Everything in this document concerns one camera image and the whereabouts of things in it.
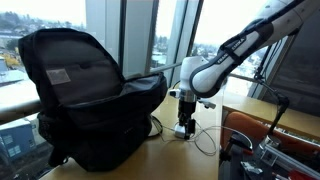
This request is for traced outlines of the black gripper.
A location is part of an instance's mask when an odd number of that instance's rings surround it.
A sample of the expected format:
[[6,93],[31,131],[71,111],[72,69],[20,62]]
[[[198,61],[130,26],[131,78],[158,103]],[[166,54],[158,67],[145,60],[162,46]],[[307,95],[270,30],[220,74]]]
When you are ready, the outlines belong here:
[[187,138],[190,138],[195,133],[196,120],[189,118],[195,112],[196,102],[197,97],[191,90],[180,90],[178,105],[179,126],[185,129],[185,123],[187,122]]

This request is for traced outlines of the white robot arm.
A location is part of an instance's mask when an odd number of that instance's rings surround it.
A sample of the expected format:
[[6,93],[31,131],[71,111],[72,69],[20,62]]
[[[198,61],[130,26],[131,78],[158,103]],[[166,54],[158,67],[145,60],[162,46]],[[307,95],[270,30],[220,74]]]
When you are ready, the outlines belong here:
[[185,57],[180,72],[178,132],[189,139],[195,132],[195,112],[200,99],[215,96],[226,77],[254,52],[297,30],[320,7],[320,0],[267,0],[240,33],[220,45],[217,56]]

